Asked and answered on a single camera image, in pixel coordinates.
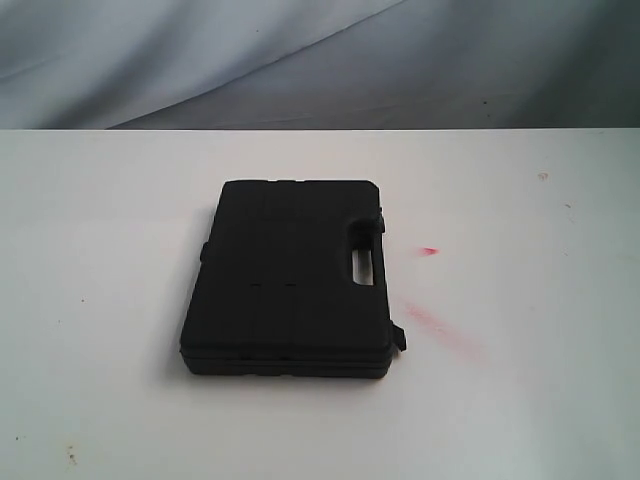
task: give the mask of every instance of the white table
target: white table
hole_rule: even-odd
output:
[[[639,152],[639,130],[0,132],[0,478],[639,478]],[[234,178],[379,185],[408,339],[383,380],[187,372]]]

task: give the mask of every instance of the fabric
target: fabric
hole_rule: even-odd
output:
[[[0,0],[0,128],[104,128],[399,0]]]
[[[122,128],[640,126],[637,0],[407,0]]]

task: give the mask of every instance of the red stain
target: red stain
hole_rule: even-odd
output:
[[[438,250],[437,248],[422,247],[418,250],[418,253],[423,257],[428,257],[429,255],[440,253],[440,250]]]
[[[436,340],[460,356],[474,362],[485,362],[484,348],[473,339],[458,331],[451,325],[435,318],[427,310],[409,302],[404,302],[407,314],[427,327]]]

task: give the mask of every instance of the black plastic case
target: black plastic case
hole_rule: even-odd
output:
[[[389,318],[378,187],[227,182],[180,339],[195,374],[380,378],[404,332]],[[353,280],[370,249],[373,285]]]

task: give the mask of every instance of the tool case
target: tool case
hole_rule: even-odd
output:
[[[384,376],[406,348],[389,317],[384,229],[369,181],[225,183],[180,338],[189,370]],[[368,284],[354,281],[354,252],[370,255]]]

